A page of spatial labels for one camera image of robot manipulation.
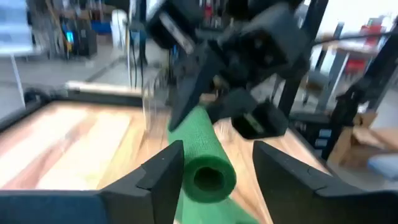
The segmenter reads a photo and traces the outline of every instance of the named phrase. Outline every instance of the wooden table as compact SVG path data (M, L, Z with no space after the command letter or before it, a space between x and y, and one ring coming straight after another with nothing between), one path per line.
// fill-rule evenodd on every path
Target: wooden table
M0 189L102 189L168 145L164 131L145 132L144 120L140 108L52 103L0 136ZM327 173L291 131L263 141ZM253 141L232 130L221 143L237 175L230 198L259 223L272 223L251 159Z

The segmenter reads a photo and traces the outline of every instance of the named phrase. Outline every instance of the white cylinder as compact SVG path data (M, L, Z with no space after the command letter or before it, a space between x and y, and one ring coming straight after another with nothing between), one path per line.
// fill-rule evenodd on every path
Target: white cylinder
M112 12L112 40L113 47L124 49L126 46L126 25L127 14L120 9L115 9Z

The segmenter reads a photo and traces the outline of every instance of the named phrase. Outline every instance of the floor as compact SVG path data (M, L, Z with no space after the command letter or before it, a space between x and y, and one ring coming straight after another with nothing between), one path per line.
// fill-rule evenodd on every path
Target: floor
M110 45L100 45L98 54L91 59L79 59L64 61L60 59L49 60L46 57L38 58L18 58L17 66L24 88L37 87L45 90L59 89L67 81L91 81L96 83L107 83L112 85L129 86L130 79L127 74L127 61L123 57L121 50L113 49ZM158 48L154 43L147 44L147 59L149 64L166 64L167 53ZM17 90L15 76L12 70L11 61L8 58L0 58L0 118L5 118L8 114L18 108L22 108L22 101ZM146 68L144 71L144 82L153 78L159 72L158 68ZM132 85L135 84L135 71L132 69ZM141 73L137 71L137 86L141 85ZM253 90L255 96L263 100L272 93L275 78L270 78L258 88ZM279 102L283 84L279 87L274 103ZM302 106L304 92L300 90L293 105L293 111L314 111L317 99L310 97L307 106ZM398 126L398 119L394 119L398 114L398 91L389 90L385 99L381 103L373 126L395 127Z

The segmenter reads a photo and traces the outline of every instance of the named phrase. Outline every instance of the cardboard box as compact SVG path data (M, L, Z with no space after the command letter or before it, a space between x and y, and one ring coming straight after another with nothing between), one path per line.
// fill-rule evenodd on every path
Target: cardboard box
M333 111L326 110L325 114L331 116ZM376 119L377 113L375 111L368 111L366 113L358 113L354 117L353 124L362 128L368 128Z
M398 128L374 129L373 134L392 149L398 148Z
M398 145L393 139L380 138L379 130L363 127L345 128L333 148L328 162L339 166L366 169L368 160L375 155L396 154Z

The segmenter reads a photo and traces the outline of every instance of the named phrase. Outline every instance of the black wire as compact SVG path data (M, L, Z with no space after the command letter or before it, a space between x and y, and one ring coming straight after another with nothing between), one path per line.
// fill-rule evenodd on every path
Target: black wire
M120 39L121 39L122 38L122 30L120 29L120 23L119 23L119 21L120 21L119 20L119 11L118 11L117 15L118 15L119 36L120 36ZM131 32L130 32L130 29L128 27L126 28L126 34L127 34L127 32L130 33L130 35L129 35L130 40L128 41L128 43L131 44ZM136 56L135 56L135 53L134 53L134 41L133 41L133 45L132 45L132 56L134 57L134 64L136 64L136 61L135 61ZM134 88L137 88L137 67L135 66L135 68L136 68L136 82L135 82L135 87Z
M134 88L137 88L137 60L136 60L136 50L134 47L134 40L132 41L132 57L134 58L134 71L135 71L135 77L136 77L136 79L134 81Z
M140 69L141 69L141 90L144 89L144 62L140 59Z
M314 40L312 43L312 46L328 43L328 42L333 42L333 41L341 41L341 40L351 40L351 39L362 39L362 38L367 38L367 37L384 37L384 36L390 36L390 35L398 35L398 32L382 32L382 33L377 33L377 34L355 34L355 35L345 35L342 37L331 37L327 39L321 39L321 40Z

